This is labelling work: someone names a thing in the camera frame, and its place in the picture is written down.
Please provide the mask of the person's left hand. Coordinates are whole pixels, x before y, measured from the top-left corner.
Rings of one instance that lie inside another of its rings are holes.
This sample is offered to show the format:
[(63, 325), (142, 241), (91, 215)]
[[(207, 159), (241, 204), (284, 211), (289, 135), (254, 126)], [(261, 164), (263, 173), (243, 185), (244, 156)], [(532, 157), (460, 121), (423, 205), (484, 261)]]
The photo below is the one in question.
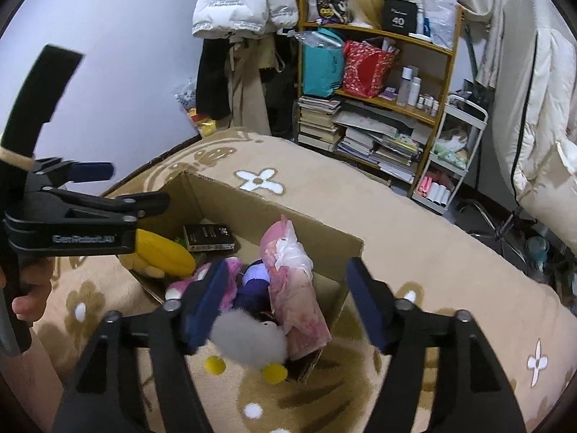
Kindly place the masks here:
[(26, 293), (12, 302), (12, 310), (19, 320), (32, 324), (42, 318), (52, 291), (54, 269), (55, 260), (52, 257), (32, 258), (23, 264), (21, 283)]

